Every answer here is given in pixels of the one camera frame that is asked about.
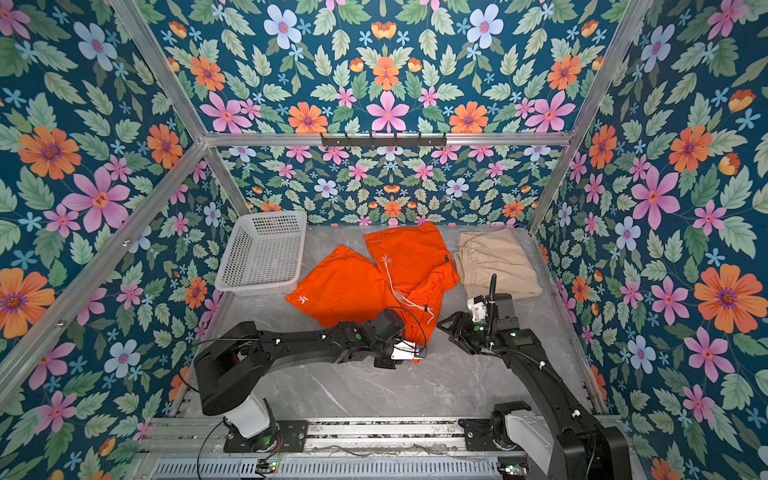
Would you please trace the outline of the orange shorts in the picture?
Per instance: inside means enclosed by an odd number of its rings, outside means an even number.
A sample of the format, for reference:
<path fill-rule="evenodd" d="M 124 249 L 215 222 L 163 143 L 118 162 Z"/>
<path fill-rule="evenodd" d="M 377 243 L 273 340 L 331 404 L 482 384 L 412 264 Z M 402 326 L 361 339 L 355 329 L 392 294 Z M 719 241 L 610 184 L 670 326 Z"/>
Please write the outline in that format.
<path fill-rule="evenodd" d="M 432 223 L 395 227 L 364 240 L 369 257 L 338 246 L 286 301 L 325 328 L 392 313 L 403 321 L 406 341 L 427 345 L 444 294 L 460 281 L 438 228 Z"/>

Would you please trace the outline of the beige drawstring shorts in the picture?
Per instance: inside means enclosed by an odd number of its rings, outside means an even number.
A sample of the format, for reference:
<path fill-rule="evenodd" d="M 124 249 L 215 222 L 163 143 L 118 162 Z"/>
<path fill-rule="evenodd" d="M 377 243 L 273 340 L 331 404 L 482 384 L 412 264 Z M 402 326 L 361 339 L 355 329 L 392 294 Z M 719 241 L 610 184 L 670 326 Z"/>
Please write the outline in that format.
<path fill-rule="evenodd" d="M 460 233 L 454 261 L 469 299 L 487 295 L 493 275 L 497 276 L 496 292 L 510 294 L 514 300 L 537 297 L 543 291 L 511 229 Z"/>

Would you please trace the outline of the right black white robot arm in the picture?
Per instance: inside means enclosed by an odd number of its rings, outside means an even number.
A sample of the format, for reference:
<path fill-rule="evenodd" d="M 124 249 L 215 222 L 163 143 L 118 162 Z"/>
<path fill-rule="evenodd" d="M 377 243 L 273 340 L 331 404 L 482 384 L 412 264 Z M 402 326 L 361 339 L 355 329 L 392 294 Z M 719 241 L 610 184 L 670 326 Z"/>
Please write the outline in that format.
<path fill-rule="evenodd" d="M 584 407 L 555 371 L 538 337 L 515 318 L 475 323 L 457 312 L 437 328 L 470 355 L 497 358 L 523 383 L 533 401 L 499 403 L 490 418 L 458 421 L 468 450 L 519 452 L 524 464 L 500 468 L 505 479 L 524 479 L 536 466 L 545 479 L 630 479 L 625 435 Z"/>

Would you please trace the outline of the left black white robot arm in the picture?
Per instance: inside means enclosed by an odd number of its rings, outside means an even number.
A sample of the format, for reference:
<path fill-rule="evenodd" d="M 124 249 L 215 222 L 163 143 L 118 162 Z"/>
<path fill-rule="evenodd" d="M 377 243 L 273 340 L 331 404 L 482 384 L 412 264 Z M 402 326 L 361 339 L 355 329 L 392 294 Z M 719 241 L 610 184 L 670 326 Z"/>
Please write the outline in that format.
<path fill-rule="evenodd" d="M 195 357 L 194 373 L 203 414 L 222 417 L 234 440 L 257 451 L 269 448 L 278 431 L 268 401 L 255 393 L 271 371 L 368 358 L 376 368 L 394 369 L 425 357 L 424 345 L 406 339 L 403 319 L 385 309 L 364 323 L 340 322 L 312 331 L 260 330 L 253 322 L 241 322 L 206 343 Z"/>

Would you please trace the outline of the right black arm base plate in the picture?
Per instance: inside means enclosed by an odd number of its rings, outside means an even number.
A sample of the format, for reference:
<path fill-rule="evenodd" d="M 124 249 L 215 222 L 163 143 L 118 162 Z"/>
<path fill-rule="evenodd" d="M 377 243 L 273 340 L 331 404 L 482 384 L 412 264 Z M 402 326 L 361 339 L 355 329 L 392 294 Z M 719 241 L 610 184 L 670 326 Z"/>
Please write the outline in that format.
<path fill-rule="evenodd" d="M 490 419 L 462 418 L 458 426 L 463 429 L 468 451 L 512 451 L 517 445 L 507 436 L 503 422 Z"/>

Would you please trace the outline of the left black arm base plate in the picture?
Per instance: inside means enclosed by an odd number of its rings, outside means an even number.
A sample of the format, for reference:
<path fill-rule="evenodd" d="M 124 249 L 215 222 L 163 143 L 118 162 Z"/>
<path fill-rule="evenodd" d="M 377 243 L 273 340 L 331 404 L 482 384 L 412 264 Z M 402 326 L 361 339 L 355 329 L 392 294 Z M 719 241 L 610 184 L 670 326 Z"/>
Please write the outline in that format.
<path fill-rule="evenodd" d="M 225 422 L 228 434 L 223 451 L 245 453 L 297 453 L 304 450 L 309 423 L 304 420 L 277 421 L 251 438 L 245 438 L 230 422 Z"/>

